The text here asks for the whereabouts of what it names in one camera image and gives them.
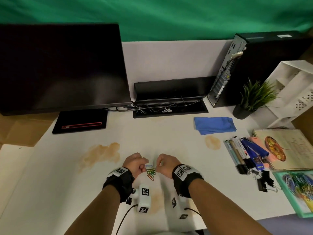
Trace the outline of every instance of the desktop computer tower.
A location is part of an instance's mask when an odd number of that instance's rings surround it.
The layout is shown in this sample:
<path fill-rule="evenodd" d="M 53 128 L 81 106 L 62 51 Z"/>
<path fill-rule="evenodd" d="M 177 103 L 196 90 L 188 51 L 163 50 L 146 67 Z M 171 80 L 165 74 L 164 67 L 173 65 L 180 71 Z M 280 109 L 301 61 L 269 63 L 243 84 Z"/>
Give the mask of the desktop computer tower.
<path fill-rule="evenodd" d="M 208 94 L 210 103 L 239 104 L 248 79 L 263 83 L 280 61 L 297 60 L 312 40 L 298 31 L 236 34 Z"/>

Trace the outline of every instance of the hand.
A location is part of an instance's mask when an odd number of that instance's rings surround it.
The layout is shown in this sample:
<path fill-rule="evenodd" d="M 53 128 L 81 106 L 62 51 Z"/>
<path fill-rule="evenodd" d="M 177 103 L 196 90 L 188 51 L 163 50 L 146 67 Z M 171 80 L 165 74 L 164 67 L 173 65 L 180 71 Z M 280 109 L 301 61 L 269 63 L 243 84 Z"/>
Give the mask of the hand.
<path fill-rule="evenodd" d="M 133 177 L 136 179 L 141 173 L 147 171 L 145 168 L 145 163 L 148 163 L 147 158 L 142 158 L 140 153 L 134 153 L 125 159 L 123 167 L 126 167 L 131 171 Z"/>
<path fill-rule="evenodd" d="M 181 164 L 180 161 L 176 157 L 167 155 L 167 154 L 160 154 L 159 157 L 157 158 L 157 167 L 156 167 L 156 172 L 159 172 L 163 175 L 165 175 L 168 178 L 172 178 L 172 172 L 174 168 Z"/>

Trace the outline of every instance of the potted plant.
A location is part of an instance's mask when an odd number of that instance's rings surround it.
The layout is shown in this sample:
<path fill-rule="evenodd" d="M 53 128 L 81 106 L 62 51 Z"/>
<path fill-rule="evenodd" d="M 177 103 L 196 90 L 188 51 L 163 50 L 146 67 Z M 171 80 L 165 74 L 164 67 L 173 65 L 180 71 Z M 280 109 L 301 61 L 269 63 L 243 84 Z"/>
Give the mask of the potted plant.
<path fill-rule="evenodd" d="M 248 84 L 244 85 L 244 92 L 240 94 L 242 95 L 241 103 L 236 105 L 233 116 L 241 120 L 278 98 L 278 93 L 268 81 L 265 81 L 263 84 L 260 84 L 259 81 L 252 84 L 250 79 Z"/>

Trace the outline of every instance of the cardboard box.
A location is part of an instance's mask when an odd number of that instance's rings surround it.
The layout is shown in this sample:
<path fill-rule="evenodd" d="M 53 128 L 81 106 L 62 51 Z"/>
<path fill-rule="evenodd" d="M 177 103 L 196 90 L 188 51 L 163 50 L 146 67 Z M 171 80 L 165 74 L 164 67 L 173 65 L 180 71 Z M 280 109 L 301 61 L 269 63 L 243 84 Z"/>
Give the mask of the cardboard box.
<path fill-rule="evenodd" d="M 0 114 L 0 148 L 3 144 L 35 146 L 58 115 L 59 112 L 18 116 Z"/>

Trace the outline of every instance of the black plant pot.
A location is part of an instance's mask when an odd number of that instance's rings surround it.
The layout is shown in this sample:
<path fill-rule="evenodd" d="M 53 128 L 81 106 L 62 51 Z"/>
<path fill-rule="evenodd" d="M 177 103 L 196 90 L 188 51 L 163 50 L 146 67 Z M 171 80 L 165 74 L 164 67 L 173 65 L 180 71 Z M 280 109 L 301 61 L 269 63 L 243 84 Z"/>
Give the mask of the black plant pot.
<path fill-rule="evenodd" d="M 233 111 L 233 116 L 235 116 L 237 119 L 243 120 L 247 118 L 250 114 L 252 114 L 252 111 L 245 110 L 241 108 L 240 105 L 236 105 L 234 111 Z"/>

